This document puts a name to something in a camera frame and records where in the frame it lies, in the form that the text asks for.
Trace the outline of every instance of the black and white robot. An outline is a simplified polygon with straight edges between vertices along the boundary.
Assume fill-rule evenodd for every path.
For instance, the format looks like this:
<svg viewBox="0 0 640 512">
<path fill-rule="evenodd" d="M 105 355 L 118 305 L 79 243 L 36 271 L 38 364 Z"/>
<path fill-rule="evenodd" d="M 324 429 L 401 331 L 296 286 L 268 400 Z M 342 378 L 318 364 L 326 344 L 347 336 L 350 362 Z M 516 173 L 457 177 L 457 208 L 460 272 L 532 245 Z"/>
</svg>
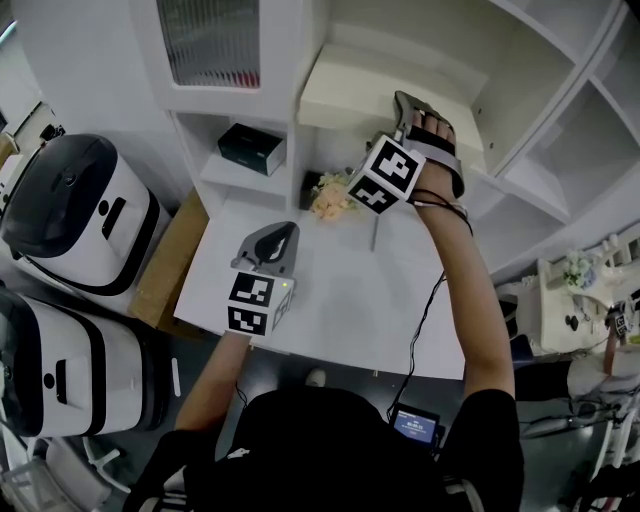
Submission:
<svg viewBox="0 0 640 512">
<path fill-rule="evenodd" d="M 170 219 L 113 144 L 56 137 L 1 177 L 0 235 L 14 257 L 126 315 Z"/>
<path fill-rule="evenodd" d="M 2 406 L 25 437 L 153 428 L 162 360 L 128 327 L 0 288 Z"/>
</svg>

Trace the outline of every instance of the floor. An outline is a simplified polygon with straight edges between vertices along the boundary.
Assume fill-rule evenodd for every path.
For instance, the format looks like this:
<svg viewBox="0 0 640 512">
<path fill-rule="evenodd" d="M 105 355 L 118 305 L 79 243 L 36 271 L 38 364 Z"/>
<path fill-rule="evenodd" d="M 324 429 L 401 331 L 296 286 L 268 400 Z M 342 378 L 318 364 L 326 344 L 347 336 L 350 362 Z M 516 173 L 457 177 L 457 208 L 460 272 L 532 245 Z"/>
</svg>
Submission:
<svg viewBox="0 0 640 512">
<path fill-rule="evenodd" d="M 168 339 L 168 343 L 172 357 L 178 360 L 182 396 L 178 398 L 172 393 L 163 425 L 153 432 L 128 431 L 93 438 L 94 442 L 98 443 L 96 448 L 110 450 L 118 447 L 124 452 L 125 456 L 113 463 L 111 472 L 126 484 L 135 481 L 159 438 L 172 428 L 182 401 L 215 346 L 215 341 L 192 342 L 177 338 Z M 401 375 L 374 375 L 373 372 L 360 368 L 254 349 L 250 352 L 239 386 L 250 400 L 279 386 L 304 382 L 307 373 L 317 366 L 326 370 L 327 386 L 348 389 L 362 395 L 377 407 L 383 416 L 403 379 Z M 441 422 L 446 426 L 451 425 L 461 400 L 460 382 L 428 378 L 412 379 L 403 397 L 403 402 L 408 405 L 439 414 Z M 531 421 L 566 411 L 566 405 L 560 401 L 520 403 L 518 407 L 521 421 Z M 216 458 L 227 452 L 241 410 L 242 403 L 236 396 L 218 443 Z M 603 432 L 603 426 L 596 426 L 579 432 L 523 441 L 526 481 L 521 510 L 565 510 L 559 508 L 557 503 L 565 491 L 571 473 L 580 464 L 595 460 Z M 121 510 L 123 500 L 124 495 L 115 491 L 105 509 Z"/>
</svg>

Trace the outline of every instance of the black cable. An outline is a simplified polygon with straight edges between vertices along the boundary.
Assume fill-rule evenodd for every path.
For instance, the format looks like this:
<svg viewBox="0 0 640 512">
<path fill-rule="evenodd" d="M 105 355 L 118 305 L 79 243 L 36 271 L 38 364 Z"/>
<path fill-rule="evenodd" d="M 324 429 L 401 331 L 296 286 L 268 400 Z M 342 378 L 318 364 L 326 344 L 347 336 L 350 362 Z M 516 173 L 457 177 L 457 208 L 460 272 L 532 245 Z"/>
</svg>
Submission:
<svg viewBox="0 0 640 512">
<path fill-rule="evenodd" d="M 610 412 L 615 412 L 613 409 L 610 409 L 608 407 L 603 407 L 602 409 L 596 409 L 595 411 L 593 411 L 593 414 L 597 414 L 597 413 L 610 413 Z M 544 416 L 542 418 L 537 418 L 535 420 L 531 420 L 531 421 L 518 421 L 518 424 L 520 425 L 534 425 L 536 423 L 541 423 L 543 421 L 549 421 L 549 420 L 572 420 L 574 418 L 586 418 L 588 417 L 586 414 L 585 415 L 580 415 L 580 414 L 565 414 L 564 416 Z M 582 428 L 582 427 L 590 427 L 591 425 L 597 425 L 598 423 L 604 423 L 606 421 L 610 421 L 613 420 L 614 418 L 607 418 L 607 419 L 600 419 L 594 423 L 587 423 L 585 425 L 580 425 L 578 427 L 574 427 L 574 428 Z"/>
<path fill-rule="evenodd" d="M 445 280 L 444 272 L 442 272 L 442 274 L 440 275 L 440 278 L 438 279 L 438 282 L 435 284 L 435 286 L 431 290 L 431 295 L 429 296 L 429 300 L 427 301 L 427 305 L 424 308 L 424 313 L 422 313 L 422 319 L 420 320 L 420 323 L 418 324 L 418 328 L 416 329 L 416 332 L 413 335 L 413 338 L 411 339 L 411 344 L 409 345 L 409 373 L 404 378 L 404 381 L 402 382 L 402 385 L 400 386 L 400 389 L 398 390 L 398 394 L 396 395 L 396 397 L 394 398 L 393 402 L 391 403 L 391 405 L 387 409 L 387 421 L 391 421 L 391 414 L 393 413 L 393 408 L 400 401 L 400 396 L 402 396 L 402 392 L 407 387 L 407 384 L 409 383 L 409 379 L 413 376 L 413 372 L 416 369 L 416 362 L 415 362 L 415 358 L 414 358 L 416 342 L 418 341 L 418 338 L 420 337 L 420 331 L 422 330 L 422 324 L 424 324 L 424 321 L 426 320 L 427 315 L 429 314 L 429 307 L 431 306 L 431 303 L 433 302 L 433 299 L 436 296 L 436 292 L 438 291 L 438 288 L 440 288 L 440 285 L 444 282 L 444 280 Z"/>
<path fill-rule="evenodd" d="M 244 391 L 242 391 L 238 387 L 238 382 L 236 382 L 236 393 L 238 394 L 238 396 L 240 397 L 240 400 L 242 400 L 242 403 L 244 404 L 242 406 L 242 410 L 244 411 L 247 408 L 247 405 L 248 405 L 247 395 L 245 395 Z"/>
<path fill-rule="evenodd" d="M 458 208 L 453 206 L 444 197 L 442 197 L 440 194 L 436 194 L 435 192 L 431 192 L 430 190 L 427 190 L 426 188 L 415 188 L 415 189 L 413 189 L 413 192 L 411 193 L 411 195 L 415 194 L 416 192 L 417 193 L 430 194 L 430 195 L 438 198 L 442 202 L 437 203 L 437 202 L 434 202 L 434 201 L 415 201 L 414 199 L 409 198 L 409 199 L 407 199 L 407 203 L 412 204 L 414 206 L 418 206 L 418 207 L 420 207 L 421 204 L 429 205 L 429 206 L 439 206 L 440 208 L 444 208 L 445 210 L 449 210 L 449 211 L 455 213 L 458 217 L 460 217 L 464 221 L 464 223 L 469 228 L 469 231 L 471 231 L 471 234 L 473 235 L 473 229 L 471 228 L 471 224 L 469 224 L 469 220 L 467 219 L 467 216 L 464 213 L 462 213 Z"/>
</svg>

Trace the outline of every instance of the small black box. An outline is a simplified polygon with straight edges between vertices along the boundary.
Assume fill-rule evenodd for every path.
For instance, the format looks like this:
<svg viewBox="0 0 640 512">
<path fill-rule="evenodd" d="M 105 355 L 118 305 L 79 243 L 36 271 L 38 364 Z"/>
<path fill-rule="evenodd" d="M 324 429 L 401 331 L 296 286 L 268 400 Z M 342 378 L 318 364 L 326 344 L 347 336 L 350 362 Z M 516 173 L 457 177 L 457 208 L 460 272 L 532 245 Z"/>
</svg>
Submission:
<svg viewBox="0 0 640 512">
<path fill-rule="evenodd" d="M 271 176 L 286 158 L 286 144 L 275 135 L 234 124 L 218 140 L 223 158 Z"/>
</svg>

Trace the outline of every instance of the white shelf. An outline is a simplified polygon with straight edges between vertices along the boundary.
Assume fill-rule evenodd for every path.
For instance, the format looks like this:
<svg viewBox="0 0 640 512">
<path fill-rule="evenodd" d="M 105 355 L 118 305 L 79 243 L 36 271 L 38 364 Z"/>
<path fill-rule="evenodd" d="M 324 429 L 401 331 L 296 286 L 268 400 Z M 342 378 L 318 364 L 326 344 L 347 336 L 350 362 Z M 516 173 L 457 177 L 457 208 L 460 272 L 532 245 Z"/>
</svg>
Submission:
<svg viewBox="0 0 640 512">
<path fill-rule="evenodd" d="M 455 85 L 442 75 L 373 52 L 325 45 L 302 93 L 298 121 L 368 137 L 392 131 L 397 90 L 433 105 L 455 127 L 463 164 L 484 167 L 471 107 Z"/>
<path fill-rule="evenodd" d="M 578 62 L 617 0 L 490 0 Z"/>
<path fill-rule="evenodd" d="M 489 174 L 500 172 L 566 94 L 574 65 L 530 28 L 520 25 L 472 111 Z"/>
<path fill-rule="evenodd" d="M 529 202 L 568 222 L 633 172 L 639 158 L 626 126 L 587 82 L 505 179 Z"/>
<path fill-rule="evenodd" d="M 566 224 L 571 212 L 560 179 L 551 168 L 547 154 L 536 146 L 514 165 L 505 179 L 513 194 Z"/>
<path fill-rule="evenodd" d="M 285 164 L 280 165 L 271 176 L 265 176 L 223 158 L 218 148 L 211 153 L 200 177 L 211 183 L 258 190 L 269 194 L 288 195 L 291 188 L 291 177 Z"/>
<path fill-rule="evenodd" d="M 519 24 L 487 0 L 334 0 L 326 42 L 438 73 L 471 104 Z"/>
<path fill-rule="evenodd" d="M 562 228 L 564 224 L 522 199 L 505 195 L 472 223 L 480 253 L 490 273 Z"/>
<path fill-rule="evenodd" d="M 640 23 L 626 6 L 620 16 L 624 21 L 591 81 L 640 145 Z"/>
</svg>

